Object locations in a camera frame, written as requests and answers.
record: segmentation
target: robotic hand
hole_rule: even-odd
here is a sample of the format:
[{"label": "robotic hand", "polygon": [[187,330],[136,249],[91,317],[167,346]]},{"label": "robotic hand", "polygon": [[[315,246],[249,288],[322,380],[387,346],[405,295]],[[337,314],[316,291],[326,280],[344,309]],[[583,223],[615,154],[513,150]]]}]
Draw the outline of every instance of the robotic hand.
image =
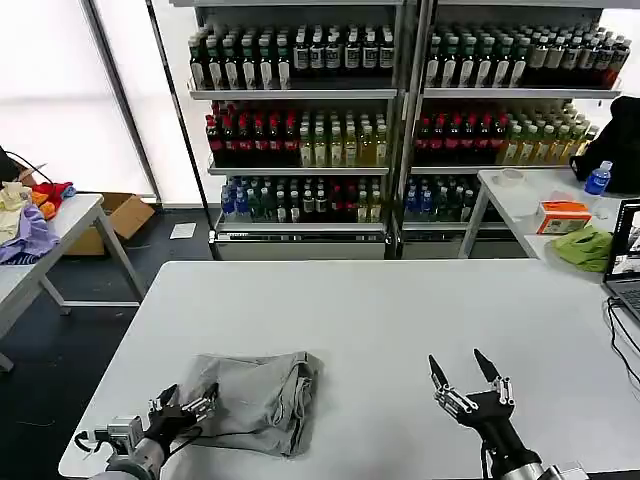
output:
[{"label": "robotic hand", "polygon": [[487,472],[486,452],[491,457],[491,475],[501,480],[587,480],[578,464],[563,468],[551,466],[546,471],[537,453],[528,450],[509,420],[515,408],[509,377],[501,377],[495,365],[479,350],[473,351],[480,370],[491,390],[464,395],[449,385],[447,377],[433,356],[429,355],[431,379],[436,387],[435,399],[460,425],[473,428],[482,439],[482,473]]},{"label": "robotic hand", "polygon": [[[214,383],[202,397],[184,406],[169,404],[177,388],[177,385],[172,385],[151,400],[147,431],[142,430],[140,417],[122,417],[114,419],[106,428],[76,436],[76,445],[84,451],[97,451],[103,443],[113,447],[114,453],[107,461],[106,472],[92,477],[92,480],[158,480],[160,468],[169,457],[202,433],[197,424],[213,415],[218,384]],[[189,432],[194,433],[170,451],[171,443],[179,435]],[[91,450],[80,442],[82,439],[96,441],[98,445]]]}]

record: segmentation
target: black bag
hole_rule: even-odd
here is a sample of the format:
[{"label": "black bag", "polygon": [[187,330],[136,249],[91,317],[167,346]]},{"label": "black bag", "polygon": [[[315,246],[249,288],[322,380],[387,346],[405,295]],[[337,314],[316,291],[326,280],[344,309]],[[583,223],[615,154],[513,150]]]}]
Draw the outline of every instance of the black bag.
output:
[{"label": "black bag", "polygon": [[585,154],[571,157],[576,178],[584,182],[603,160],[613,162],[607,192],[640,194],[640,99],[618,97],[611,104],[611,121]]}]

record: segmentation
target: red cloth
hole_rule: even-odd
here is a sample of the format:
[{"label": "red cloth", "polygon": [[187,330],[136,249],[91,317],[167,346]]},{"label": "red cloth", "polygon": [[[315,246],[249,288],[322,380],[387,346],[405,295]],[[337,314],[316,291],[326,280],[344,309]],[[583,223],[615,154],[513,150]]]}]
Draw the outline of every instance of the red cloth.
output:
[{"label": "red cloth", "polygon": [[71,182],[41,183],[40,185],[32,186],[31,190],[47,195],[49,197],[47,198],[47,202],[51,202],[57,211],[60,207],[60,204],[62,203],[62,192],[64,192],[71,185],[73,185],[73,183]]}]

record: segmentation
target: laptop screen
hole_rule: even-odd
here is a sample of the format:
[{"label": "laptop screen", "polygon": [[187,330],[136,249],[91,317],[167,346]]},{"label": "laptop screen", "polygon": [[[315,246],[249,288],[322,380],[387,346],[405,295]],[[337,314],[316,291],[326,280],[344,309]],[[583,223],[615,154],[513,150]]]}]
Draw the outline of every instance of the laptop screen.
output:
[{"label": "laptop screen", "polygon": [[640,279],[640,199],[623,200],[604,280]]}]

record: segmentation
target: orange box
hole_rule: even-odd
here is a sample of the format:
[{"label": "orange box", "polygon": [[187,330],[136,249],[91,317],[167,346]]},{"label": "orange box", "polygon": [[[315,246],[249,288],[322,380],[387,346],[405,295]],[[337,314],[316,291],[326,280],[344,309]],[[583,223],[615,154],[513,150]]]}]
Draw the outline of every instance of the orange box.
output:
[{"label": "orange box", "polygon": [[564,235],[584,228],[591,214],[584,203],[540,202],[535,218],[537,234]]}]

